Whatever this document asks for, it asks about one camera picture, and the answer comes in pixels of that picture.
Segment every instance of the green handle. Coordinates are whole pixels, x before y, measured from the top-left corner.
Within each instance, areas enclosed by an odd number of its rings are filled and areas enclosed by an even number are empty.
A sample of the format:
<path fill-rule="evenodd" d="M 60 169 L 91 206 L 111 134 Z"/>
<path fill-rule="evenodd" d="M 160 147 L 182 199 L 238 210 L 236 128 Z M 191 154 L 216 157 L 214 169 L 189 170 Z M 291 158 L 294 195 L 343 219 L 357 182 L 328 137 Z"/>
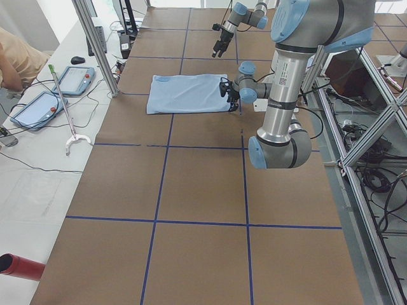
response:
<path fill-rule="evenodd" d="M 51 73 L 55 73 L 55 70 L 53 69 L 53 65 L 48 65 L 48 68 L 50 68 Z"/>

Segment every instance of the blue joint cover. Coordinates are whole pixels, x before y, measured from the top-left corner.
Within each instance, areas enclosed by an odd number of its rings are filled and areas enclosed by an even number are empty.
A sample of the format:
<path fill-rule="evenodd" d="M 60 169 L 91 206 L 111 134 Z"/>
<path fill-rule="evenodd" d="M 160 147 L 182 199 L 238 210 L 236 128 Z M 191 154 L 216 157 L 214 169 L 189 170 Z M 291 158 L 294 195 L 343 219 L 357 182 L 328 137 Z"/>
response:
<path fill-rule="evenodd" d="M 257 100 L 257 93 L 251 88 L 243 88 L 239 91 L 240 100 L 245 104 L 253 104 Z"/>
<path fill-rule="evenodd" d="M 247 12 L 247 7 L 244 6 L 242 3 L 240 2 L 236 2 L 235 6 L 233 7 L 233 10 L 239 14 L 240 16 L 244 16 L 246 15 Z"/>
<path fill-rule="evenodd" d="M 267 168 L 265 155 L 263 149 L 256 137 L 250 137 L 249 139 L 249 157 L 250 162 L 258 170 L 265 170 Z"/>
<path fill-rule="evenodd" d="M 311 0 L 287 0 L 280 3 L 272 24 L 272 39 L 276 43 L 286 40 L 300 25 Z"/>
<path fill-rule="evenodd" d="M 266 27 L 267 22 L 268 22 L 267 16 L 261 17 L 259 23 L 257 24 L 257 28 L 263 30 Z"/>
<path fill-rule="evenodd" d="M 254 75 L 256 66 L 252 62 L 242 62 L 239 66 L 239 72 L 245 75 Z"/>
<path fill-rule="evenodd" d="M 325 46 L 324 51 L 326 53 L 342 52 L 364 46 L 365 44 L 371 41 L 373 29 L 374 27 L 369 27 L 367 29 L 361 30 L 358 33 L 345 37 L 341 40 L 335 41 L 334 43 Z"/>

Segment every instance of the person's arm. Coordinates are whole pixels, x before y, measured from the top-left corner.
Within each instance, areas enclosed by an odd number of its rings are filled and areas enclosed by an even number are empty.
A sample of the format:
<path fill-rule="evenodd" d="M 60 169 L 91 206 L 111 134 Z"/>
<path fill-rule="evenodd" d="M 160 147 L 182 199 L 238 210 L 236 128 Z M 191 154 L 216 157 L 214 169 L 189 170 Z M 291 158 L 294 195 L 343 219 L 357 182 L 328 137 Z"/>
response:
<path fill-rule="evenodd" d="M 5 87 L 14 91 L 22 91 L 23 85 L 21 78 L 18 75 L 15 68 L 10 64 L 6 55 L 4 54 L 4 49 L 0 43 L 0 70 L 3 75 L 3 81 L 0 84 L 2 87 Z"/>

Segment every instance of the white table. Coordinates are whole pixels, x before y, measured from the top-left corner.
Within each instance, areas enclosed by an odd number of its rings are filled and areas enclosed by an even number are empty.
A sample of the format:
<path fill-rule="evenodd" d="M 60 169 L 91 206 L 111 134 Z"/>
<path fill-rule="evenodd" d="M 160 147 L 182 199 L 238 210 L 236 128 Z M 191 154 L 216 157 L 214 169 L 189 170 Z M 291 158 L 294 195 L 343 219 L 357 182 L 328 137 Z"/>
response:
<path fill-rule="evenodd" d="M 113 67 L 117 61 L 116 57 L 121 57 L 118 36 L 115 32 L 110 35 L 110 21 L 101 22 L 96 18 L 93 22 L 95 25 L 104 27 L 108 51 L 106 56 L 109 65 Z M 86 91 L 88 93 L 103 76 L 97 67 L 95 57 L 89 57 L 87 54 L 85 34 L 79 22 L 72 28 L 48 63 L 54 65 L 57 73 L 62 73 L 66 66 L 71 65 L 70 60 L 76 55 L 85 57 L 86 62 L 82 65 L 94 67 L 96 71 L 95 79 Z M 38 79 L 52 79 L 47 65 Z M 48 83 L 48 87 L 52 88 L 53 84 Z M 30 102 L 45 90 L 41 85 L 29 88 L 20 103 Z M 99 101 L 99 106 L 89 125 L 86 128 L 77 128 L 76 131 L 88 135 L 94 143 L 111 96 L 104 81 L 90 96 Z M 69 98 L 69 103 L 73 104 L 78 100 L 79 98 Z M 85 97 L 81 102 L 70 107 L 69 113 L 74 124 L 85 125 L 95 105 L 95 101 Z M 62 111 L 49 125 L 57 126 L 66 123 L 66 116 Z M 16 128 L 8 119 L 4 125 L 8 129 Z M 71 145 L 71 154 L 66 156 L 65 144 L 70 136 L 69 126 L 44 128 L 38 132 L 26 131 L 16 135 L 19 141 L 16 146 L 3 147 L 0 151 L 35 167 L 83 171 L 92 146 L 86 141 L 77 142 Z M 0 169 L 0 255 L 12 253 L 46 263 L 81 174 L 32 170 L 2 155 L 0 155 Z M 28 305 L 37 285 L 35 281 L 0 275 L 1 304 Z"/>

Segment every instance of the computer mouse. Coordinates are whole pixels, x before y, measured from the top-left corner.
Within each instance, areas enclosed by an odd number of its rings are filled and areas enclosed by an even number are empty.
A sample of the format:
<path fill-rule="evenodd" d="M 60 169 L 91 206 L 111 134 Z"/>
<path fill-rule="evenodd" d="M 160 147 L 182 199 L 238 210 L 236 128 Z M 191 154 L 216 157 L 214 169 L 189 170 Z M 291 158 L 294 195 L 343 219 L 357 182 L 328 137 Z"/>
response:
<path fill-rule="evenodd" d="M 71 64 L 73 65 L 78 65 L 78 64 L 83 64 L 85 62 L 85 59 L 80 56 L 73 56 L 71 59 Z"/>

